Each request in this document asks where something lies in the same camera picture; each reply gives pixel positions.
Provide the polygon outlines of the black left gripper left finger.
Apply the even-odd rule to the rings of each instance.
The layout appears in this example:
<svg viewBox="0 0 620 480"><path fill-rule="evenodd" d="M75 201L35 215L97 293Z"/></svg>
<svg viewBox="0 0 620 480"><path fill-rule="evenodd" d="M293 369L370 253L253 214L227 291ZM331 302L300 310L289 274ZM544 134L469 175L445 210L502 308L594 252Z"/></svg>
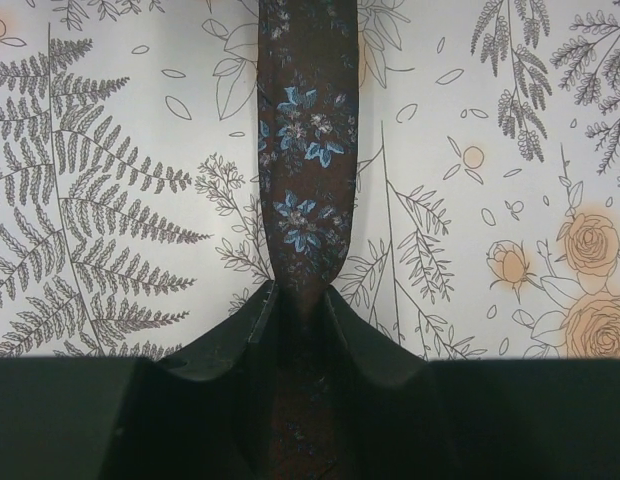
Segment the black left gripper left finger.
<svg viewBox="0 0 620 480"><path fill-rule="evenodd" d="M279 290L264 283L186 347L0 358L0 479L262 479Z"/></svg>

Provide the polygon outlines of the brown blue floral tie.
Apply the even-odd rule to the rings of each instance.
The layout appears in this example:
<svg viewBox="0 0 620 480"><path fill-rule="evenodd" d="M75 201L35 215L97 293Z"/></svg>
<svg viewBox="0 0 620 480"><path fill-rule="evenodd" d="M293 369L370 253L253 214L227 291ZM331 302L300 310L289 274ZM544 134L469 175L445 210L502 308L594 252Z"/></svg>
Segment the brown blue floral tie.
<svg viewBox="0 0 620 480"><path fill-rule="evenodd" d="M263 1L258 174L281 294L273 479L339 475L320 303L346 260L356 190L358 12L353 1Z"/></svg>

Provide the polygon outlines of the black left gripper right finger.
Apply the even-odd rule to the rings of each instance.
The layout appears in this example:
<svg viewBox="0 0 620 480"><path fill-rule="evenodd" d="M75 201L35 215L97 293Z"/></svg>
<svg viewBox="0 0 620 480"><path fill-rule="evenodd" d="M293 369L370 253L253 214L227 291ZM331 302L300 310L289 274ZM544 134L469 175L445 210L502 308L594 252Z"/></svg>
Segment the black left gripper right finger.
<svg viewBox="0 0 620 480"><path fill-rule="evenodd" d="M351 479L620 479L620 360L425 361L325 294Z"/></svg>

